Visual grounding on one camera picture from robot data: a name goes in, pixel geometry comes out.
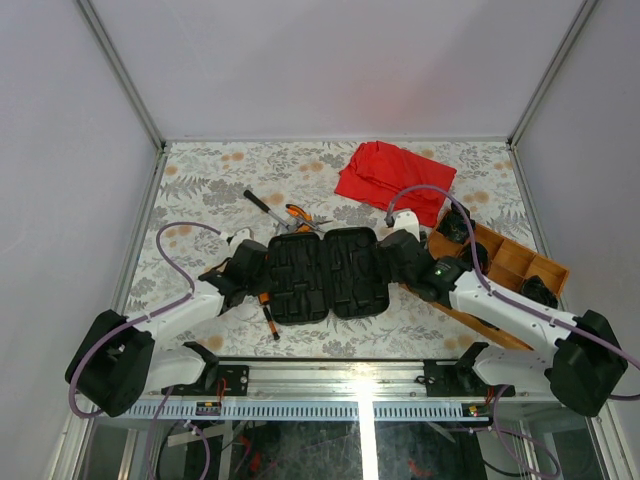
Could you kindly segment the small orange black screwdriver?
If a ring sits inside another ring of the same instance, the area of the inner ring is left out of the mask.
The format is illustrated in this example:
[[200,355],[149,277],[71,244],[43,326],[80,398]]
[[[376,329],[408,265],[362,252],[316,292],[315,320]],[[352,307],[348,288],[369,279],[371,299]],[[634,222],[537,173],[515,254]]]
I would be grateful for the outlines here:
[[279,341],[280,340],[280,334],[279,334],[279,332],[277,330],[277,327],[275,325],[275,322],[273,320],[273,317],[271,315],[269,307],[268,306],[264,306],[262,308],[262,310],[263,310],[264,316],[266,318],[266,321],[268,323],[268,326],[269,326],[269,329],[270,329],[270,332],[271,332],[271,335],[272,335],[273,339],[275,341]]

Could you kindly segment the black plastic tool case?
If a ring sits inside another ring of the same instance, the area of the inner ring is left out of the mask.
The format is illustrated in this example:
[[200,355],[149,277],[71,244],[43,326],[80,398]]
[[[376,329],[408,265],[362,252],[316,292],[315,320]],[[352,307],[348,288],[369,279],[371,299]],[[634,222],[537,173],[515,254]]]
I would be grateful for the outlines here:
[[376,316],[390,303],[389,277],[369,227],[279,235],[268,244],[268,305],[279,325]]

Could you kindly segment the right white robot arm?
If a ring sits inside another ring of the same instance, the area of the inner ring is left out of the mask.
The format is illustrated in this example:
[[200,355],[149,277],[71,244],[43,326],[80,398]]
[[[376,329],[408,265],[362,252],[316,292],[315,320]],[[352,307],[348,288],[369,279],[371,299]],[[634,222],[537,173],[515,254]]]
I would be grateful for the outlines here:
[[626,372],[613,329],[602,314],[560,311],[530,300],[477,273],[454,257],[434,259],[405,230],[384,238],[379,250],[392,281],[422,300],[484,320],[518,338],[513,354],[484,348],[456,369],[458,387],[478,394],[489,385],[536,387],[585,417],[597,416]]

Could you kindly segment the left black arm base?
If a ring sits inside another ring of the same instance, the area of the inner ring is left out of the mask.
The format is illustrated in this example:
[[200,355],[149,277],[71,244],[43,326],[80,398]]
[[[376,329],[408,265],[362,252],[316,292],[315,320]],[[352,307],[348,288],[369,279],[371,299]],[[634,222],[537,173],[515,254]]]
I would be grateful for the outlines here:
[[247,395],[248,365],[221,364],[214,353],[197,342],[186,342],[183,346],[193,350],[204,361],[204,369],[197,380],[176,387],[179,395],[215,395],[220,399]]

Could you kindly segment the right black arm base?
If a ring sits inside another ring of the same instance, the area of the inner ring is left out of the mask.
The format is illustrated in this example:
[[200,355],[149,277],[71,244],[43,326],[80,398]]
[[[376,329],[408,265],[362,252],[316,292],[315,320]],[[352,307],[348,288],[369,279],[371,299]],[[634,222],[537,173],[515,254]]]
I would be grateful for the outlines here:
[[495,391],[501,384],[487,383],[473,370],[481,353],[502,353],[500,347],[486,342],[474,342],[458,359],[424,359],[423,376],[426,395],[431,398],[487,397],[491,387]]

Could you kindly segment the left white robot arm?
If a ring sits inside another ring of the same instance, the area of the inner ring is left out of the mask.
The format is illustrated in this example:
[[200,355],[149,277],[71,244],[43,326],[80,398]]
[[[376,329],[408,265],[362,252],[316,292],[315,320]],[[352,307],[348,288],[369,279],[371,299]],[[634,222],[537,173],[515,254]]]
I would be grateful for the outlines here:
[[78,407],[78,393],[110,417],[151,392],[214,394],[221,383],[215,354],[196,341],[167,350],[162,345],[265,290],[267,254],[266,246],[244,240],[223,270],[201,275],[184,296],[134,319],[111,309],[101,312],[65,372],[72,411],[91,416]]

